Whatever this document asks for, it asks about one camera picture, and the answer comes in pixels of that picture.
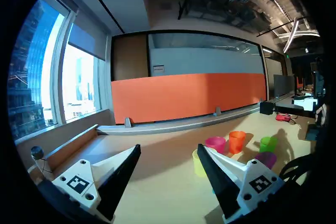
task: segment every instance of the green cup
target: green cup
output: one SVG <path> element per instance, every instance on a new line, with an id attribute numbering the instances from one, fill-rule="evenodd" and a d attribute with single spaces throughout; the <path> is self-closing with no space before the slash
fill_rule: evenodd
<path id="1" fill-rule="evenodd" d="M 276 137 L 263 137 L 260 141 L 259 152 L 274 152 L 278 139 Z"/>

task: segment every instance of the metal bracket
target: metal bracket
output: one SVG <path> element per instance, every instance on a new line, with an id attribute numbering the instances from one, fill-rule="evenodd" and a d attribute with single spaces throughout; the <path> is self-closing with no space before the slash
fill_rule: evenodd
<path id="1" fill-rule="evenodd" d="M 125 128 L 131 128 L 132 124 L 131 124 L 131 120 L 129 119 L 129 117 L 125 118 Z"/>
<path id="2" fill-rule="evenodd" d="M 222 114 L 221 108 L 216 107 L 215 112 L 213 113 L 214 116 L 220 116 Z"/>

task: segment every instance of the sign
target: sign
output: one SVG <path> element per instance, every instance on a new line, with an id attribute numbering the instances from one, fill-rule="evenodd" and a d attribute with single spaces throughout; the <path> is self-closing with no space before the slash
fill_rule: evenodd
<path id="1" fill-rule="evenodd" d="M 165 72 L 165 66 L 153 66 L 153 73 L 162 74 Z"/>

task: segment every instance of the plastic cup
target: plastic cup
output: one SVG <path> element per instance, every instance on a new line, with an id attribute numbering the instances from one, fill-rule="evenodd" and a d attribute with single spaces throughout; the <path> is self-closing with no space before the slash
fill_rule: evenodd
<path id="1" fill-rule="evenodd" d="M 192 160 L 194 161 L 194 171 L 195 171 L 195 174 L 201 178 L 204 178 L 207 176 L 207 174 L 205 173 L 205 170 L 203 168 L 203 165 L 200 161 L 200 158 L 197 154 L 197 149 L 195 149 L 193 152 L 192 152 Z"/>
<path id="2" fill-rule="evenodd" d="M 215 149 L 218 153 L 223 153 L 226 140 L 224 137 L 210 137 L 205 140 L 205 146 Z"/>
<path id="3" fill-rule="evenodd" d="M 258 159 L 270 170 L 272 169 L 273 165 L 276 163 L 276 155 L 273 152 L 269 152 L 269 151 L 259 153 L 255 157 L 255 159 Z"/>
<path id="4" fill-rule="evenodd" d="M 278 139 L 276 137 L 263 137 L 260 140 L 259 152 L 274 152 Z"/>
<path id="5" fill-rule="evenodd" d="M 237 154 L 242 151 L 243 143 L 246 137 L 244 131 L 232 131 L 228 135 L 229 151 L 232 154 Z"/>

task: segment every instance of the orange cup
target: orange cup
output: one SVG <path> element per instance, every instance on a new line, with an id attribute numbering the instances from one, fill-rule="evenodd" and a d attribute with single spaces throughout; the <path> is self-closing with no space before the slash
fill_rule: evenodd
<path id="1" fill-rule="evenodd" d="M 246 133 L 243 131 L 232 131 L 228 135 L 229 151 L 237 154 L 242 151 Z"/>

